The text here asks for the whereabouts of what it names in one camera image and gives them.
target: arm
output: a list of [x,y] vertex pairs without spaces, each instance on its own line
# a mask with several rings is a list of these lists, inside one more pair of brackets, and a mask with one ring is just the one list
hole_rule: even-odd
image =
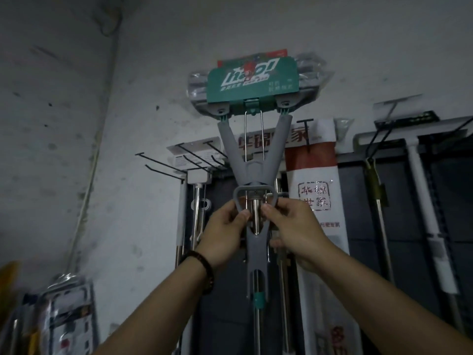
[[[214,271],[238,250],[240,234],[250,217],[248,210],[234,219],[230,201],[214,212],[205,228],[197,252]],[[123,324],[97,349],[95,355],[170,354],[207,283],[203,265],[187,258],[172,272]]]
[[280,198],[278,206],[287,216],[262,207],[280,230],[271,245],[287,247],[318,274],[381,353],[473,354],[471,340],[332,244],[306,203]]

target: wall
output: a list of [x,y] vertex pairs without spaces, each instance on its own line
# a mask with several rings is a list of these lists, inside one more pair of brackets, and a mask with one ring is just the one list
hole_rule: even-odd
[[108,101],[95,0],[0,0],[0,265],[63,271]]
[[[372,105],[424,94],[442,118],[473,112],[473,0],[145,0],[121,29],[113,91],[84,236],[102,339],[174,267],[179,182],[133,156],[218,134],[186,100],[190,71],[288,48],[315,51],[334,76],[296,119],[350,117],[372,131]],[[234,132],[241,118],[231,120]],[[265,126],[275,125],[274,113]],[[258,127],[250,121],[250,129]]]

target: left hand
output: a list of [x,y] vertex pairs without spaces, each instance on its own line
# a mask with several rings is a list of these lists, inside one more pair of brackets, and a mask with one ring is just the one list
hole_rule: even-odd
[[241,232],[250,218],[248,209],[237,214],[235,202],[228,201],[210,216],[196,251],[218,269],[237,252]]

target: bracelet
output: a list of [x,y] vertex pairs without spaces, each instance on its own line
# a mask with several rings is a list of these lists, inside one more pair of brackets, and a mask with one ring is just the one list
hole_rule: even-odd
[[203,267],[205,268],[205,272],[207,273],[207,279],[209,279],[209,284],[204,289],[203,293],[204,294],[210,293],[213,289],[213,283],[214,283],[213,270],[212,270],[212,267],[210,266],[210,263],[207,261],[207,259],[204,258],[202,254],[197,253],[196,251],[190,250],[186,253],[186,255],[183,256],[181,260],[181,264],[187,259],[188,256],[192,256],[196,258],[199,262],[202,263]]

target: logo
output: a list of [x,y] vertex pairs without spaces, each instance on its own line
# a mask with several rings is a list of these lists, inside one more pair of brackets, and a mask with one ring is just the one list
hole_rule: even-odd
[[228,72],[227,76],[223,80],[221,84],[221,91],[226,89],[234,89],[240,86],[247,86],[253,83],[266,81],[269,76],[270,72],[276,68],[276,65],[279,62],[279,57],[276,59],[269,59],[266,62],[258,63],[254,66],[254,71],[249,69],[248,66],[246,67],[238,67],[233,69],[231,72]]

